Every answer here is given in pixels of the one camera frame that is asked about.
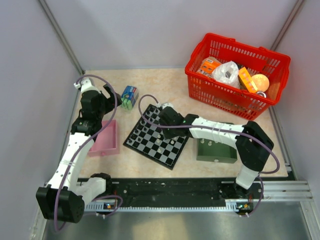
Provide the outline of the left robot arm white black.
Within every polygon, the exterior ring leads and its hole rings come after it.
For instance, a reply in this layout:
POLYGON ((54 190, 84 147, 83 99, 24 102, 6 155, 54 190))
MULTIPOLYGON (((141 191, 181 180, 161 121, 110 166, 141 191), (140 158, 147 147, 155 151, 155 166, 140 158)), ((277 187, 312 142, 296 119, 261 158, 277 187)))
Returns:
POLYGON ((85 158, 105 128, 104 116, 115 113, 121 104, 119 94, 111 86, 105 84, 104 89, 109 97, 92 84, 80 87, 81 109, 71 125, 67 148, 52 178, 36 192, 39 208, 47 220, 78 223, 92 200, 113 194, 114 187, 107 182, 109 175, 105 173, 94 174, 83 185, 77 185, 85 158))

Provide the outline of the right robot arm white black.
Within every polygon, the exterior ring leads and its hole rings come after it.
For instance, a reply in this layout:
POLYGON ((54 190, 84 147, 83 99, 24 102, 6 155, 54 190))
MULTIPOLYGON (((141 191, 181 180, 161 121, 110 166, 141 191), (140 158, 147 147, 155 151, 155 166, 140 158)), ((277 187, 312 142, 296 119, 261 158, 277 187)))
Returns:
POLYGON ((242 167, 235 179, 233 192, 239 198, 251 193, 254 180, 264 169, 274 148, 273 141, 256 122, 249 120, 239 125, 210 121, 196 114, 182 116, 169 103, 160 107, 158 116, 167 139, 204 139, 236 149, 242 167))

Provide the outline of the black white chess board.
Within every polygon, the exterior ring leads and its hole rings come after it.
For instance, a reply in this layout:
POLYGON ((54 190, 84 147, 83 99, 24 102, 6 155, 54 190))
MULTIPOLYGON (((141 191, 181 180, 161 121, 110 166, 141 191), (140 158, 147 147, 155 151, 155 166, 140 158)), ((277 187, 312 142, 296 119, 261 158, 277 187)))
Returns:
POLYGON ((166 139, 161 128, 146 122, 142 117, 135 124, 123 145, 140 155, 172 170, 176 165, 188 137, 178 136, 178 139, 166 139))

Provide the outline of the blue green sponge pack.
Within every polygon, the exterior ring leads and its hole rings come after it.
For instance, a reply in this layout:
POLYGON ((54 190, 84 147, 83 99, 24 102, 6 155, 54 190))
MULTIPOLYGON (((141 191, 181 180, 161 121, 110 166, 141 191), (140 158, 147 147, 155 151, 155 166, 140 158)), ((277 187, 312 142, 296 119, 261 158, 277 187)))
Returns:
POLYGON ((121 107, 124 110, 131 111, 139 98, 138 88, 135 86, 127 85, 121 95, 121 107))

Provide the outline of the pink plastic tray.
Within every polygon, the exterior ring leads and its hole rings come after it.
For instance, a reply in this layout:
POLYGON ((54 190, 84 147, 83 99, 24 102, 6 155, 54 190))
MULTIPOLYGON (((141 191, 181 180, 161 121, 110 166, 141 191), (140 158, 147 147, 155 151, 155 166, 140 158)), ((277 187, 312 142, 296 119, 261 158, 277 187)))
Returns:
POLYGON ((95 143, 88 152, 89 157, 112 156, 120 153, 119 130, 116 120, 97 136, 95 143))

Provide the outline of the green plastic tray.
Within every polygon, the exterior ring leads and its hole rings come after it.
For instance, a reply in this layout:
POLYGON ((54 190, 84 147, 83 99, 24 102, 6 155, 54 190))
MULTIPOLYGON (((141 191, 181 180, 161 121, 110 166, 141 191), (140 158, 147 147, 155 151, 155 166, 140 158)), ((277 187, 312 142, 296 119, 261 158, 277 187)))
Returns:
POLYGON ((238 160, 237 150, 235 148, 204 138, 204 143, 201 143, 201 139, 197 140, 197 161, 234 164, 238 160))

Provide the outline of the orange box left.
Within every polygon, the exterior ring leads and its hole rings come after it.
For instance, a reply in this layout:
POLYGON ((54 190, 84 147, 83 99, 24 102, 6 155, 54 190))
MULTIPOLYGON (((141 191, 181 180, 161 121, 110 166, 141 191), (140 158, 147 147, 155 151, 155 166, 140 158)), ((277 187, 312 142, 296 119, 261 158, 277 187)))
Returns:
POLYGON ((215 57, 207 57, 202 61, 201 66, 198 69, 198 72, 204 75, 211 75, 213 71, 221 64, 222 63, 215 57))

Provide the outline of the orange box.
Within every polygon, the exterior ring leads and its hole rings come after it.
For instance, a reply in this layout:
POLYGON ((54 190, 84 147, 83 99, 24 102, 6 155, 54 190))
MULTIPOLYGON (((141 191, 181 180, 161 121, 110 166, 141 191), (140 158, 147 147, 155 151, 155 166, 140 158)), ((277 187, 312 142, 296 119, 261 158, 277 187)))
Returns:
POLYGON ((242 67, 238 70, 238 77, 248 92, 255 94, 258 91, 257 85, 245 67, 242 67))
POLYGON ((201 66, 198 69, 198 72, 204 75, 211 75, 213 71, 221 64, 222 63, 215 57, 207 57, 202 61, 201 66))

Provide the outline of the white plastic bag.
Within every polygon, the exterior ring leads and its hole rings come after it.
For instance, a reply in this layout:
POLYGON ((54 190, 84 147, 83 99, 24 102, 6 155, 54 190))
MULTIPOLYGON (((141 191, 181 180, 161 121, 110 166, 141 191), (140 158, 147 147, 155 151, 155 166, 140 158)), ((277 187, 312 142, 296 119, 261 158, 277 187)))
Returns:
POLYGON ((239 68, 234 61, 218 66, 212 73, 213 78, 222 84, 240 89, 239 68))

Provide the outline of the red plastic basket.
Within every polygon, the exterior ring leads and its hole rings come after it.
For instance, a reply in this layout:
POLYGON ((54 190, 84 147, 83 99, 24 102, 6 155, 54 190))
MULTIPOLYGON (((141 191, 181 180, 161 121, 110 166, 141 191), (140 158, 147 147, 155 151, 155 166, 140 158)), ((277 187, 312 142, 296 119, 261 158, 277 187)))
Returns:
POLYGON ((234 38, 207 33, 193 50, 185 67, 189 97, 247 120, 255 120, 281 99, 290 72, 291 59, 264 47, 254 47, 234 38), (206 75, 201 66, 209 57, 220 63, 234 62, 245 68, 250 76, 262 74, 269 87, 261 94, 249 92, 239 76, 237 87, 216 81, 206 75))

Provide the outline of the orange box right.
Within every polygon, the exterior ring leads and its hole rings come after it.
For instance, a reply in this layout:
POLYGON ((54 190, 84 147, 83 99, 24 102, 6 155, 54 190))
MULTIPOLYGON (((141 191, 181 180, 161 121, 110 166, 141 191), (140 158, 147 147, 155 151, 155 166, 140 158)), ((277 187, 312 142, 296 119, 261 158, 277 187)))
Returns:
POLYGON ((238 77, 248 92, 255 94, 258 91, 257 85, 245 67, 242 67, 238 70, 238 77))

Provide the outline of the orange ball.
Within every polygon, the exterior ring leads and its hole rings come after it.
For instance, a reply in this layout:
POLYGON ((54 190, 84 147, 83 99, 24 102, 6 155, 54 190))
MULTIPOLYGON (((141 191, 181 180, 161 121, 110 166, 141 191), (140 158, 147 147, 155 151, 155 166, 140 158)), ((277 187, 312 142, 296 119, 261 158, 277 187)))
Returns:
POLYGON ((266 92, 270 86, 270 81, 264 74, 255 74, 251 77, 257 87, 257 91, 266 92))

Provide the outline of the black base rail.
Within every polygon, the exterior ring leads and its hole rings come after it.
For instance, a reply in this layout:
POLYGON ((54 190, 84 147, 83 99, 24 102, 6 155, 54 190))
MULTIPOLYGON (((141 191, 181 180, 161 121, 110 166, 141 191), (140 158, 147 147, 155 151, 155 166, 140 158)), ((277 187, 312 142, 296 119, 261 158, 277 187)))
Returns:
POLYGON ((253 202, 262 193, 259 182, 248 189, 234 178, 112 178, 99 197, 116 194, 122 207, 223 207, 226 200, 253 202))

